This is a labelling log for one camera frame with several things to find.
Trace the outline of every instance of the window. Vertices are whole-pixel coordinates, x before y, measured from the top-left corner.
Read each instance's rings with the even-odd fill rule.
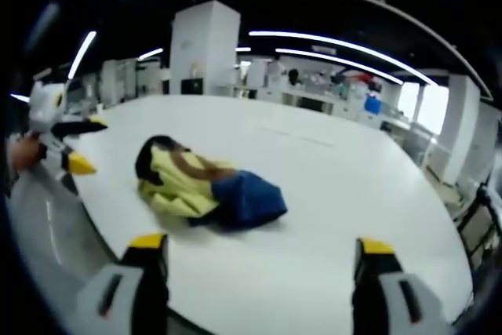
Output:
[[[420,86],[417,82],[405,82],[401,88],[399,96],[398,109],[409,119],[413,119],[415,107],[417,106],[417,97]]]
[[[426,86],[424,99],[418,113],[418,123],[435,134],[440,134],[448,106],[448,88]]]

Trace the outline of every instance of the table surface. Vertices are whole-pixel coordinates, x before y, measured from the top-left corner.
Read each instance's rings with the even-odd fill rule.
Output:
[[[169,306],[217,335],[351,333],[355,240],[393,245],[453,321],[472,291],[467,257],[422,172],[377,130],[314,111],[212,96],[149,96],[103,113],[82,136],[97,167],[75,177],[91,219],[121,256],[135,236],[167,231]],[[225,235],[157,218],[138,197],[134,162],[167,134],[281,187],[289,212]]]

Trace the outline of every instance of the desk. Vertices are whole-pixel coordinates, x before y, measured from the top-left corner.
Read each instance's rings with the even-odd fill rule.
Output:
[[[389,242],[407,271],[464,310],[469,264],[446,208],[384,133],[304,109],[213,96],[149,96],[103,113],[81,136],[97,168],[75,177],[89,216],[117,256],[135,236],[166,228],[136,194],[144,141],[168,134],[281,187],[289,212],[223,235],[169,225],[169,306],[217,335],[351,334],[355,240]]]

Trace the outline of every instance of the blue fabric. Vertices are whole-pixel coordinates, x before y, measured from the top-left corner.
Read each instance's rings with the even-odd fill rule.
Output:
[[[382,107],[382,101],[375,97],[367,96],[366,102],[364,103],[364,110],[369,113],[378,115],[380,113],[380,108]]]
[[[231,230],[250,229],[271,222],[287,212],[281,190],[254,173],[241,170],[212,182],[214,198],[221,204],[191,225],[216,221]]]

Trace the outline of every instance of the ceiling light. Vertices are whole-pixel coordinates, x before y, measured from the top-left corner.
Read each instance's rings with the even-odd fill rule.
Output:
[[[152,55],[155,55],[155,54],[159,54],[159,53],[161,53],[162,51],[164,51],[164,49],[155,49],[155,50],[153,50],[153,51],[150,51],[149,53],[145,53],[145,54],[141,55],[141,56],[138,58],[138,60],[147,59],[147,58],[149,58],[149,57],[150,57],[150,56],[152,56]]]
[[[382,60],[387,61],[388,63],[392,63],[403,70],[408,71],[411,74],[414,74],[418,78],[421,78],[424,80],[427,84],[430,84],[432,86],[438,86],[438,84],[434,81],[432,81],[430,78],[425,76],[424,74],[420,73],[414,68],[411,68],[409,65],[404,64],[403,62],[400,62],[399,60],[396,60],[394,58],[391,58],[390,56],[387,56],[385,54],[379,53],[375,50],[368,49],[367,47],[359,46],[354,43],[350,42],[345,42],[341,41],[339,39],[334,39],[334,38],[327,38],[327,37],[320,37],[317,35],[306,35],[304,33],[291,33],[288,31],[251,31],[249,33],[251,36],[262,36],[262,37],[292,37],[292,38],[302,38],[302,39],[310,39],[312,41],[320,41],[320,42],[326,42],[326,43],[332,43],[334,45],[338,46],[343,46],[343,47],[348,47],[349,49],[354,49],[358,50],[362,53],[367,53],[369,55],[376,56],[377,58],[380,58]]]
[[[347,66],[352,66],[352,67],[360,68],[363,71],[371,72],[372,74],[381,76],[382,78],[386,78],[387,80],[390,80],[391,82],[395,82],[396,84],[399,84],[399,85],[402,85],[402,83],[403,83],[402,80],[399,80],[398,78],[396,78],[392,75],[386,74],[385,72],[378,71],[374,68],[365,66],[364,64],[351,62],[349,60],[336,58],[336,57],[330,56],[330,55],[317,54],[317,53],[311,53],[308,51],[299,51],[299,50],[291,50],[291,49],[275,49],[275,52],[276,53],[284,53],[284,54],[311,56],[313,58],[331,60],[332,62],[346,64]]]
[[[10,95],[19,101],[23,101],[26,103],[30,102],[30,97],[21,96],[20,94],[14,94],[14,93],[10,93]]]
[[[68,78],[70,80],[72,80],[73,77],[75,76],[75,72],[77,72],[78,65],[82,61],[82,58],[84,57],[84,54],[87,51],[87,49],[89,48],[94,37],[96,37],[95,31],[90,31],[87,34],[87,37],[85,37],[84,42],[80,46],[80,49],[78,50],[77,56],[75,57],[75,60],[73,61],[73,64],[71,65],[70,73],[68,74]]]

